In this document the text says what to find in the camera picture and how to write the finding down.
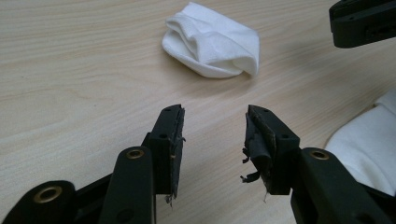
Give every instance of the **white fabric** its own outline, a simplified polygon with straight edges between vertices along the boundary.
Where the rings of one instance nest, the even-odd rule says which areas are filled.
[[[218,12],[189,3],[166,20],[163,48],[204,77],[257,75],[260,39],[256,31]]]
[[[396,90],[338,130],[326,149],[354,178],[389,195],[396,192]]]

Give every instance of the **crumpled cloth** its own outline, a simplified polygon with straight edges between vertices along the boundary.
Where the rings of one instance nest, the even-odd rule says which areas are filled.
[[[259,71],[256,31],[218,12],[189,3],[166,20],[163,49],[204,77],[233,77]]]
[[[396,89],[338,130],[325,147],[360,183],[396,192]]]

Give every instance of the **black plastic part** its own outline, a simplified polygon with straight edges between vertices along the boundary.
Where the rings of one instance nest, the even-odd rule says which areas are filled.
[[[4,224],[71,223],[75,188],[67,181],[50,181],[29,190],[8,213]]]
[[[300,138],[273,112],[250,105],[247,112],[246,154],[272,195],[288,195],[294,175],[292,159]]]
[[[362,185],[376,204],[382,208],[393,223],[396,223],[396,195],[390,196],[377,189]]]
[[[396,36],[396,0],[344,0],[329,13],[338,48],[355,48]]]
[[[111,175],[107,175],[77,191],[75,224],[98,222],[110,179]]]
[[[304,186],[293,189],[291,202],[297,223],[391,223],[332,153],[303,149],[298,172]]]
[[[151,150],[156,194],[168,194],[176,198],[180,173],[184,108],[171,105],[163,109],[151,133],[142,146]]]
[[[123,150],[111,176],[99,222],[155,223],[151,152],[146,147]]]

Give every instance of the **folded white cloth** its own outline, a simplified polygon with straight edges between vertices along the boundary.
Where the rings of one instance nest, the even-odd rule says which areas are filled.
[[[204,77],[257,75],[260,39],[256,31],[218,12],[189,3],[166,20],[163,48]]]
[[[330,139],[326,149],[354,178],[389,195],[396,192],[396,90],[376,107],[350,121]]]

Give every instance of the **table surface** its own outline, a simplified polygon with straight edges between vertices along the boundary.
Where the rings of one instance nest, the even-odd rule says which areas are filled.
[[[201,77],[171,58],[164,21],[187,1],[0,1],[0,219],[29,189],[80,189],[139,146],[160,111],[186,109],[178,197],[158,223],[294,223],[289,196],[265,195],[242,164],[248,105],[267,107],[301,147],[396,87],[395,40],[333,46],[335,1],[198,1],[258,31],[260,72]]]

